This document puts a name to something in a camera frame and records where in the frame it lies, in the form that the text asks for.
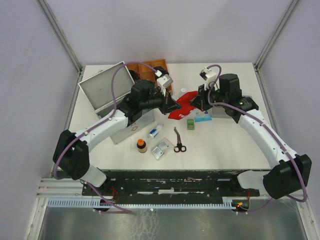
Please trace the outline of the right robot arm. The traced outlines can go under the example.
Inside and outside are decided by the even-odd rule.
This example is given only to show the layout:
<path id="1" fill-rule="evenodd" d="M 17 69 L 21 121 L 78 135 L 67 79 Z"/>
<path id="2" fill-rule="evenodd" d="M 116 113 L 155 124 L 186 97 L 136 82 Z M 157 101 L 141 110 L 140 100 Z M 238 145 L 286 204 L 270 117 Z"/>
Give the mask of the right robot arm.
<path id="1" fill-rule="evenodd" d="M 256 102 L 242 94 L 236 74 L 218 75 L 205 69 L 199 75 L 204 84 L 198 87 L 197 95 L 190 104 L 201 111 L 223 107 L 226 115 L 249 134 L 264 154 L 270 171 L 250 173 L 250 176 L 258 179 L 258 185 L 275 200 L 291 198 L 292 193 L 301 190 L 303 197 L 299 202 L 305 202 L 312 166 L 309 156 L 299 155 L 270 127 Z"/>

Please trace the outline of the grey plastic divider tray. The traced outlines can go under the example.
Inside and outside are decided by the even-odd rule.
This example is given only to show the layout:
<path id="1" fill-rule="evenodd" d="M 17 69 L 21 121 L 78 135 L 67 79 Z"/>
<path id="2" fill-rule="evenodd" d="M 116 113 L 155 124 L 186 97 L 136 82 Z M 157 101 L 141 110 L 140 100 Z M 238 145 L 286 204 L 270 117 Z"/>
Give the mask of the grey plastic divider tray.
<path id="1" fill-rule="evenodd" d="M 231 119 L 231 117 L 226 114 L 225 109 L 222 106 L 213 106 L 210 109 L 210 115 L 212 118 L 217 119 Z"/>

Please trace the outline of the red first aid pouch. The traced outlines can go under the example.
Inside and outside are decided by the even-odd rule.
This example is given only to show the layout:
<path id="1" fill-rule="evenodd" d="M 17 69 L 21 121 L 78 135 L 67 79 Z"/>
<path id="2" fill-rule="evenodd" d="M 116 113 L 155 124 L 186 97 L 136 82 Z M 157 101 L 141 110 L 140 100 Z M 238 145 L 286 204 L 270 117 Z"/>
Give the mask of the red first aid pouch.
<path id="1" fill-rule="evenodd" d="M 181 120 L 188 116 L 195 109 L 195 107 L 191 105 L 191 101 L 197 96 L 197 94 L 197 91 L 189 91 L 182 95 L 177 100 L 177 103 L 181 105 L 181 109 L 171 112 L 168 119 Z"/>

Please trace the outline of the black handled bandage scissors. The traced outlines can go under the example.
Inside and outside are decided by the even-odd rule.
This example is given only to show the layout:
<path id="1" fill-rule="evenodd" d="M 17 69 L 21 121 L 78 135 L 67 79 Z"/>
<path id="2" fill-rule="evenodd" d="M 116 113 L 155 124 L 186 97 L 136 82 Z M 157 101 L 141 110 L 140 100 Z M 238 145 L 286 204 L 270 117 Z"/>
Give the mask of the black handled bandage scissors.
<path id="1" fill-rule="evenodd" d="M 184 153 L 184 152 L 186 152 L 187 151 L 187 147 L 182 144 L 180 133 L 178 132 L 176 127 L 174 127 L 174 132 L 176 133 L 176 136 L 177 136 L 177 144 L 173 149 L 174 152 L 175 153 L 180 153 L 180 152 Z"/>

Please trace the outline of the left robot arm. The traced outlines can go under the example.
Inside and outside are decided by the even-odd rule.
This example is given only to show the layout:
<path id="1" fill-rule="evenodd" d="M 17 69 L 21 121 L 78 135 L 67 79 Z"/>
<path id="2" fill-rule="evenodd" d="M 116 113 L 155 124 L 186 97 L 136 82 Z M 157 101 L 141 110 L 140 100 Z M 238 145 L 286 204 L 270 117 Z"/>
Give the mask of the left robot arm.
<path id="1" fill-rule="evenodd" d="M 78 132 L 64 130 L 58 139 L 53 162 L 73 180 L 82 180 L 93 186 L 99 195 L 106 195 L 111 183 L 106 174 L 90 163 L 90 152 L 103 140 L 135 123 L 144 111 L 159 109 L 170 114 L 181 109 L 166 88 L 149 80 L 135 83 L 115 109 L 95 124 Z"/>

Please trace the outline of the blue cotton swab bag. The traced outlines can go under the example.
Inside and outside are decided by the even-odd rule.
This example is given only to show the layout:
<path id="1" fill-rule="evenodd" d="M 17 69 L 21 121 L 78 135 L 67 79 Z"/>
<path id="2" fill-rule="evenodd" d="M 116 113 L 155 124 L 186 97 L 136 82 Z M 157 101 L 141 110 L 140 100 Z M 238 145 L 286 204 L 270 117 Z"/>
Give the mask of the blue cotton swab bag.
<path id="1" fill-rule="evenodd" d="M 194 121 L 196 123 L 207 122 L 207 121 L 211 121 L 211 120 L 212 120 L 212 116 L 209 114 L 208 111 L 197 111 L 195 113 Z"/>

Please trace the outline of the small green box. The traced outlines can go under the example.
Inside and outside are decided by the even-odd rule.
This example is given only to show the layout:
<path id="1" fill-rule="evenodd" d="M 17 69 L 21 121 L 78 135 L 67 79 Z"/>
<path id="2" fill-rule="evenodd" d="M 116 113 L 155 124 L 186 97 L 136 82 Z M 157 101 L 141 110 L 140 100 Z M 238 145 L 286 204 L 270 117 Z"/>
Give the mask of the small green box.
<path id="1" fill-rule="evenodd" d="M 187 130 L 195 130 L 195 121 L 193 119 L 187 119 Z"/>

